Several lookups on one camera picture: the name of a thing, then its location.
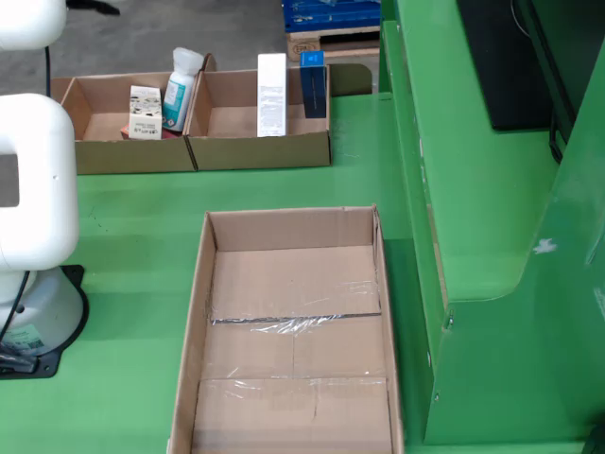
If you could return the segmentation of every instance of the cardboard box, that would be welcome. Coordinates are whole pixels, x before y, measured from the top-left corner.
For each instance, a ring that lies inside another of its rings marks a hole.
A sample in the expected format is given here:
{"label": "cardboard box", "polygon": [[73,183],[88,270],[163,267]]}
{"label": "cardboard box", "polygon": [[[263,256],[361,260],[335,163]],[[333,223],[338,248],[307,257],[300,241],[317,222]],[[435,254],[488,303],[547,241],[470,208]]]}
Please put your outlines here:
{"label": "cardboard box", "polygon": [[287,75],[287,135],[257,137],[257,71],[201,74],[184,129],[199,169],[331,164],[329,90],[327,118],[306,118],[300,71]]}
{"label": "cardboard box", "polygon": [[171,73],[89,76],[71,80],[61,105],[74,123],[78,174],[195,171],[184,137],[124,140],[130,86],[158,87]]}
{"label": "cardboard box", "polygon": [[207,214],[168,452],[403,450],[375,208]]}

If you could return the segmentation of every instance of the white pill bottle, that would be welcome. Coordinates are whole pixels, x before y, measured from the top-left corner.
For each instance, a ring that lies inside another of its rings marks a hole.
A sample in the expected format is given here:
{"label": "white pill bottle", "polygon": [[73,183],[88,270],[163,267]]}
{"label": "white pill bottle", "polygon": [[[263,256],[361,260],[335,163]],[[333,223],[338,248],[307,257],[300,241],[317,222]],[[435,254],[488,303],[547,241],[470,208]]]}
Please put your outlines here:
{"label": "white pill bottle", "polygon": [[193,84],[204,57],[193,50],[177,47],[172,53],[174,73],[166,87],[162,108],[162,126],[171,131],[182,132],[187,116],[187,108],[193,91]]}

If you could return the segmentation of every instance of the blue product box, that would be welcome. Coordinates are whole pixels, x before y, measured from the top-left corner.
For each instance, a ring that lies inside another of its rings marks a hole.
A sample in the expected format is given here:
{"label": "blue product box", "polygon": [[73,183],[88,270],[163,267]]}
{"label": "blue product box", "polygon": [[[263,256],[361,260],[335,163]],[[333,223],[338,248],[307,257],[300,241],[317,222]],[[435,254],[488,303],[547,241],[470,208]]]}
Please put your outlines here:
{"label": "blue product box", "polygon": [[301,53],[301,85],[304,102],[304,116],[325,118],[326,76],[323,51],[313,50]]}

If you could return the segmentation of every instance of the wooden pallet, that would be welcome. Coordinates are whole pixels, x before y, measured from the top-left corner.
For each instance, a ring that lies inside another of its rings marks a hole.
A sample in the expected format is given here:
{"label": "wooden pallet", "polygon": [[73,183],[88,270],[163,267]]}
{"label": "wooden pallet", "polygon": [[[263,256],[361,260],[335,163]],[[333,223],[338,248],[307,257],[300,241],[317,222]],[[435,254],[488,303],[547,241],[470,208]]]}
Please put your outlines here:
{"label": "wooden pallet", "polygon": [[287,56],[300,61],[301,52],[308,50],[323,50],[326,58],[378,55],[380,37],[374,36],[377,33],[380,26],[286,33]]}

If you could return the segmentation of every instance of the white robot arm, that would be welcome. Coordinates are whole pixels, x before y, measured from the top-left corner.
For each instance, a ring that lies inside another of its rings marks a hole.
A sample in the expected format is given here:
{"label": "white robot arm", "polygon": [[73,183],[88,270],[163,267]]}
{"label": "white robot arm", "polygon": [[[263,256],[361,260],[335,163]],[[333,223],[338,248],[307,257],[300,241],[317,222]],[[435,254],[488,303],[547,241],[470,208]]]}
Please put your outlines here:
{"label": "white robot arm", "polygon": [[0,0],[0,52],[43,49],[67,20],[65,0]]}
{"label": "white robot arm", "polygon": [[[65,0],[0,0],[0,51],[52,44],[66,13]],[[0,96],[6,154],[17,156],[19,203],[0,208],[0,370],[32,373],[38,361],[26,358],[64,348],[86,320],[81,295],[57,268],[79,237],[71,119],[46,96]]]}
{"label": "white robot arm", "polygon": [[0,273],[48,270],[78,243],[74,128],[46,96],[1,96],[5,114],[35,122],[0,120],[0,155],[19,163],[19,205],[0,208]]}

